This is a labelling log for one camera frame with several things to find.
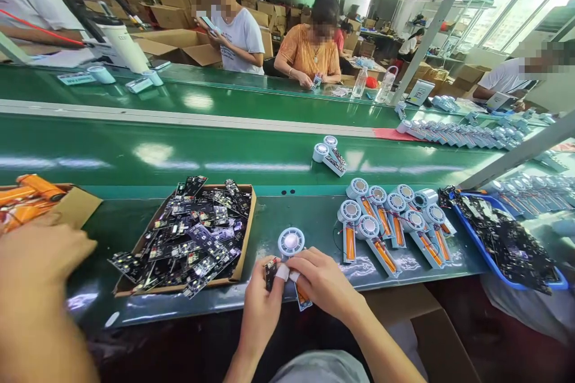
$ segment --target smartphone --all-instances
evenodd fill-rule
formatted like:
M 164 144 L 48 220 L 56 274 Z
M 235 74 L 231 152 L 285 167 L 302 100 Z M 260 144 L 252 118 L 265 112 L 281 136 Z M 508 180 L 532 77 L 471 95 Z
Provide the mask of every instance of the smartphone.
M 199 17 L 205 22 L 208 28 L 216 33 L 221 33 L 220 29 L 214 25 L 214 23 L 208 17 Z

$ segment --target workbench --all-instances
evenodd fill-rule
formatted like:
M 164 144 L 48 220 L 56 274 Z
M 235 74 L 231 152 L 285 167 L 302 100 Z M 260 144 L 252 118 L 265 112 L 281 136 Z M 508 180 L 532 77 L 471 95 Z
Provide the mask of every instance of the workbench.
M 386 190 L 398 183 L 436 189 L 457 184 L 503 154 L 370 138 L 373 127 L 397 126 L 392 108 L 306 92 L 279 78 L 173 65 L 161 72 L 163 87 L 134 95 L 123 87 L 134 77 L 126 71 L 114 71 L 118 84 L 107 86 L 67 87 L 58 73 L 0 66 L 0 79 L 11 83 L 0 100 L 0 184 L 34 172 L 105 199 L 85 226 L 98 248 L 68 286 L 68 306 L 85 330 L 101 329 L 114 312 L 119 318 L 113 327 L 120 327 L 241 308 L 255 260 L 278 253 L 277 237 L 286 227 L 299 227 L 306 246 L 341 262 L 336 211 L 352 178 Z M 462 118 L 437 110 L 407 113 L 445 122 Z M 342 178 L 311 160 L 314 144 L 329 133 L 337 136 L 349 164 Z M 255 187 L 241 282 L 206 289 L 192 300 L 181 294 L 115 299 L 119 273 L 105 259 L 132 250 L 157 207 L 188 175 L 205 175 L 209 184 L 233 178 Z M 487 271 L 454 214 L 447 216 L 459 233 L 448 240 L 454 262 L 445 269 L 431 269 L 411 244 L 393 250 L 403 273 L 390 279 L 358 242 L 357 262 L 342 270 L 358 290 Z M 291 285 L 285 298 L 295 299 Z

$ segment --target orange shirt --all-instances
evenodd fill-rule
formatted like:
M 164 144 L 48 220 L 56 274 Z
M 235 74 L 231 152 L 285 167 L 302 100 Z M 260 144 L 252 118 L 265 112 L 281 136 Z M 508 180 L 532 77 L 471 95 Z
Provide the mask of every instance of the orange shirt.
M 317 73 L 324 75 L 338 75 L 340 71 L 340 57 L 333 40 L 312 46 L 308 40 L 308 24 L 294 26 L 283 39 L 278 55 L 283 56 L 294 69 L 310 77 Z

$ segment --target red mat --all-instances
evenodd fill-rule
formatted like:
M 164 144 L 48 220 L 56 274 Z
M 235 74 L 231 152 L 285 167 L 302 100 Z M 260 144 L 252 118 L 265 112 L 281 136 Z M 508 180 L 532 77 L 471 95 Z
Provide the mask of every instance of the red mat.
M 413 141 L 413 142 L 428 142 L 424 139 L 417 139 L 407 133 L 399 133 L 395 129 L 372 129 L 376 138 L 387 139 L 389 141 Z

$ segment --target hair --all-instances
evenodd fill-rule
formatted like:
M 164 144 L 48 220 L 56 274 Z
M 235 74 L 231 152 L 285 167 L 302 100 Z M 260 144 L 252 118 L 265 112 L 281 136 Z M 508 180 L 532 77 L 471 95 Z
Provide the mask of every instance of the hair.
M 340 28 L 343 32 L 347 34 L 351 34 L 353 32 L 353 27 L 350 23 L 343 22 L 341 23 Z
M 340 6 L 337 0 L 316 0 L 311 8 L 311 22 L 337 27 Z
M 411 36 L 409 36 L 409 39 L 413 39 L 416 36 L 423 36 L 425 34 L 425 30 L 424 29 L 419 29 L 417 30 L 414 34 L 412 34 Z

